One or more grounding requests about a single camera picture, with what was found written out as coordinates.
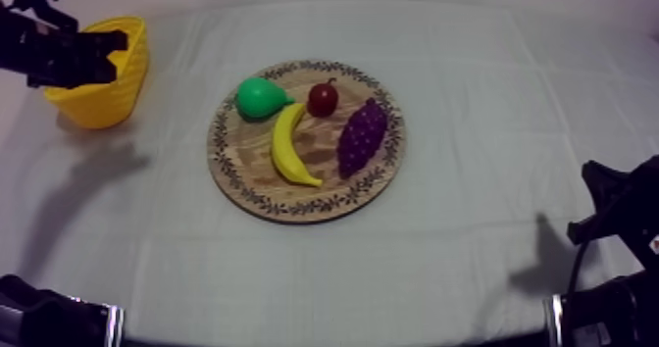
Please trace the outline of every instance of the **yellow banana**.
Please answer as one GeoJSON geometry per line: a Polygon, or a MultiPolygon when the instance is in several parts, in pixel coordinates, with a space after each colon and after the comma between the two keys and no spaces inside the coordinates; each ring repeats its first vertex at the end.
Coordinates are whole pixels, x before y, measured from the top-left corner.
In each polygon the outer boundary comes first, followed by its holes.
{"type": "Polygon", "coordinates": [[[291,182],[319,187],[323,181],[309,174],[293,147],[293,131],[302,119],[304,109],[304,104],[291,104],[284,107],[279,114],[273,129],[273,162],[279,172],[291,182]]]}

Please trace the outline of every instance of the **grape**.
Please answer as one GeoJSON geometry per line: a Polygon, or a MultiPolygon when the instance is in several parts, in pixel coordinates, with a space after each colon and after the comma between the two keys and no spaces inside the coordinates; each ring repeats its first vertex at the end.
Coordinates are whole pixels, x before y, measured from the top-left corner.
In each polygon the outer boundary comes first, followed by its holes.
{"type": "Polygon", "coordinates": [[[338,173],[347,179],[376,155],[386,132],[386,113],[373,98],[352,114],[338,139],[338,173]]]}

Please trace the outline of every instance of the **wooden plate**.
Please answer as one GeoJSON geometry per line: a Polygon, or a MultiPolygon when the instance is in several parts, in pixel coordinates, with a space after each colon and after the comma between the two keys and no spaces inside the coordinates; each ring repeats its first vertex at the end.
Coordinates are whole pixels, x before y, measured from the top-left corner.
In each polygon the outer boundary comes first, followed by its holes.
{"type": "Polygon", "coordinates": [[[309,224],[332,220],[363,207],[381,193],[400,167],[405,150],[405,127],[391,95],[374,78],[337,62],[315,60],[282,63],[255,74],[283,87],[306,102],[317,83],[335,77],[338,107],[317,119],[305,114],[293,133],[293,144],[309,173],[321,187],[287,182],[270,155],[272,128],[279,115],[248,123],[236,111],[236,89],[218,109],[208,132],[208,161],[213,179],[237,206],[277,223],[309,224]],[[353,112],[373,97],[387,114],[387,131],[368,165],[343,180],[338,176],[336,144],[353,112]]]}

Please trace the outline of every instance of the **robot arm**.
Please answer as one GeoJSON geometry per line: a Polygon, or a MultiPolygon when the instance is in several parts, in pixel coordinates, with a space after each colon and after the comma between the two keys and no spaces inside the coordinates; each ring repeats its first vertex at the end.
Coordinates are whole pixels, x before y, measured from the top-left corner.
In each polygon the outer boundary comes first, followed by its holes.
{"type": "Polygon", "coordinates": [[[0,68],[27,75],[27,85],[74,88],[108,83],[117,77],[107,56],[127,50],[127,35],[112,32],[77,32],[76,19],[50,7],[48,0],[0,2],[0,68]],[[45,23],[12,9],[32,9],[45,23]]]}

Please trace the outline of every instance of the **red apple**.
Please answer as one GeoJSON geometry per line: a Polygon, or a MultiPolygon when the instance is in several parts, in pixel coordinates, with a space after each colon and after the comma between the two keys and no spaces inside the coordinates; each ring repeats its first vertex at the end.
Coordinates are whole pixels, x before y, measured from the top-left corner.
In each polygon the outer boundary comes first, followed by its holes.
{"type": "Polygon", "coordinates": [[[309,91],[309,102],[307,102],[307,111],[314,117],[329,117],[338,104],[338,92],[331,85],[336,78],[330,78],[327,83],[319,83],[309,91]]]}

